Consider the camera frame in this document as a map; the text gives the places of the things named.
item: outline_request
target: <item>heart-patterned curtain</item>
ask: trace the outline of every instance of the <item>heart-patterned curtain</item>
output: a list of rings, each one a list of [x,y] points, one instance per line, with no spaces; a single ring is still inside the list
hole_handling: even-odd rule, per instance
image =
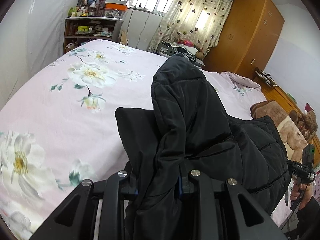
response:
[[[233,0],[173,0],[148,51],[155,53],[160,41],[189,40],[207,55],[218,44]]]

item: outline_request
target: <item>jacket sleeve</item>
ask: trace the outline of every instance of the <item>jacket sleeve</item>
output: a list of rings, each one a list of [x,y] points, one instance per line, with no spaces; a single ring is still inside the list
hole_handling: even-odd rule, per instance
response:
[[[313,223],[319,210],[320,210],[319,203],[313,197],[311,197],[309,203],[303,209],[298,211],[297,231],[300,237]]]

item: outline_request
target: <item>shelf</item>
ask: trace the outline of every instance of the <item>shelf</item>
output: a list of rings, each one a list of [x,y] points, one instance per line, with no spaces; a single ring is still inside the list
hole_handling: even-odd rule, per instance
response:
[[[65,36],[66,38],[85,38],[85,39],[98,39],[98,40],[111,40],[112,37],[102,37],[102,36],[85,36],[85,35],[73,35],[73,36]]]
[[[112,18],[112,17],[94,17],[94,16],[87,16],[87,17],[68,17],[64,19],[65,21],[68,20],[104,20],[104,21],[119,21],[123,22],[123,19]]]

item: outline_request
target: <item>metal bolt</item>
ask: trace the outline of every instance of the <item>metal bolt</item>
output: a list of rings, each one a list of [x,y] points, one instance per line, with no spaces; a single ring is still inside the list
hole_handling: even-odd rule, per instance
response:
[[[118,172],[118,176],[119,177],[125,177],[125,176],[127,176],[128,175],[128,173],[126,172],[126,171],[119,171]]]
[[[90,186],[90,185],[91,185],[91,180],[89,180],[89,179],[84,179],[84,180],[81,182],[81,185],[82,185],[82,186],[85,186],[85,187]]]
[[[198,171],[198,170],[192,170],[192,171],[191,171],[191,175],[192,175],[192,176],[198,177],[198,176],[200,176],[200,174],[201,174],[201,172]]]
[[[235,179],[228,179],[227,180],[228,184],[231,185],[231,186],[234,186],[237,184],[237,181]]]

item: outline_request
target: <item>black fabric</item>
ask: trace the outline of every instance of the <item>black fabric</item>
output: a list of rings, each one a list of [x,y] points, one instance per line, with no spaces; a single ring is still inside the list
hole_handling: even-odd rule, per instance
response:
[[[138,198],[126,209],[132,239],[173,239],[182,219],[174,186],[183,161],[214,179],[235,178],[272,213],[290,174],[284,144],[268,116],[243,121],[227,115],[203,73],[179,55],[159,68],[151,97],[154,119],[142,109],[116,112],[122,143],[140,180]]]
[[[308,204],[297,213],[298,216],[298,225],[297,231],[300,238],[303,234],[310,228],[313,223],[316,221],[316,217],[320,216],[320,206],[319,203],[311,197]]]

